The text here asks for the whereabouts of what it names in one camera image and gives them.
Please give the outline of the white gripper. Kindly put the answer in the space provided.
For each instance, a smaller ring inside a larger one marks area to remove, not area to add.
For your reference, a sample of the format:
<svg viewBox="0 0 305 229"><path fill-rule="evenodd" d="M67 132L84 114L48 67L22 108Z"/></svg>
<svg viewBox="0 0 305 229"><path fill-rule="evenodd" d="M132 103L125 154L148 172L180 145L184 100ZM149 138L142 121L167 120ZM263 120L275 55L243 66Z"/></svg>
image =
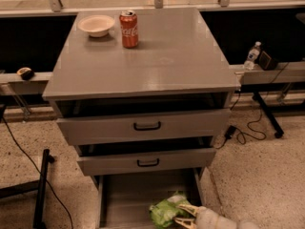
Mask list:
<svg viewBox="0 0 305 229"><path fill-rule="evenodd" d="M203 206L197 207L190 204L179 204L178 208L196 218L195 223L194 219L173 219L186 229L196 229L196 227L197 229L237 229L237 223L235 221L224 218L209 208Z"/></svg>

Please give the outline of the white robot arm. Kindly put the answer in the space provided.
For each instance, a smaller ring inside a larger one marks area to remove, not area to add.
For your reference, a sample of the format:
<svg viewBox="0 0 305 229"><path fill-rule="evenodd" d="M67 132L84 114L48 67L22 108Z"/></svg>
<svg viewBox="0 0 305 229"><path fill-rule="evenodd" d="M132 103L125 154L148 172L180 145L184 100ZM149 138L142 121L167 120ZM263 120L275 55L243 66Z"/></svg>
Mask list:
<svg viewBox="0 0 305 229"><path fill-rule="evenodd" d="M193 217L191 219L175 218L174 221L186 229L259 229L259 227L247 220L240 222L224 218L215 211L204 206L196 207L188 204L179 204L182 209Z"/></svg>

